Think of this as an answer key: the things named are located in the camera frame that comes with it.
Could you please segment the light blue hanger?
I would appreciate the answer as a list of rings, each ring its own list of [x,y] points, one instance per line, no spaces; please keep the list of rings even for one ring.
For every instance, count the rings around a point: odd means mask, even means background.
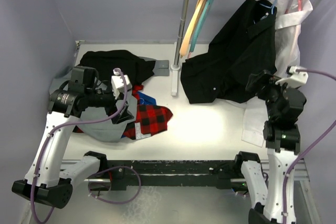
[[[278,2],[278,0],[273,0],[271,6],[267,6],[267,5],[262,4],[262,3],[260,3],[259,5],[262,6],[262,7],[264,7],[264,8],[266,8],[266,9],[269,9],[270,13],[273,15],[274,14],[274,9],[275,9],[275,6],[276,6],[277,2]]]

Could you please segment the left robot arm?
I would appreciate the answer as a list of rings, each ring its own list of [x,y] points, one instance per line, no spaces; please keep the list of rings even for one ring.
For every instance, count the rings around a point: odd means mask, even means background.
[[[132,88],[129,77],[115,68],[109,91],[99,90],[99,73],[95,68],[77,66],[69,80],[49,97],[46,125],[39,149],[27,174],[12,185],[12,192],[46,206],[62,209],[73,190],[87,177],[104,177],[108,172],[106,155],[89,151],[65,170],[62,159],[75,126],[83,124],[81,114],[87,108],[107,108],[122,103],[109,117],[125,110],[127,92]]]

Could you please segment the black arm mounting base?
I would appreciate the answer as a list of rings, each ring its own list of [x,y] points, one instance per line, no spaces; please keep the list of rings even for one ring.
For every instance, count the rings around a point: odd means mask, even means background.
[[[110,172],[91,175],[90,182],[111,182],[112,190],[128,186],[215,187],[231,189],[246,186],[235,160],[207,161],[107,161]]]

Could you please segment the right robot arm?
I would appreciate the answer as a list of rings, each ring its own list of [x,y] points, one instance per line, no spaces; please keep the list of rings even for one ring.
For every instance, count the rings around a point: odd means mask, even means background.
[[[296,124],[307,102],[299,87],[308,73],[289,67],[288,76],[277,77],[264,70],[249,76],[246,91],[263,100],[267,121],[263,136],[268,155],[268,178],[262,173],[257,154],[239,152],[234,173],[244,177],[251,200],[248,223],[296,223],[294,210],[295,165],[300,154],[300,132]]]

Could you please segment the black button shirt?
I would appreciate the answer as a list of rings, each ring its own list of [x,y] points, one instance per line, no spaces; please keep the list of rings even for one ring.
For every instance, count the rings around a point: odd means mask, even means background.
[[[190,104],[224,99],[245,103],[251,74],[276,73],[277,9],[268,0],[245,0],[204,54],[182,64],[181,83]]]

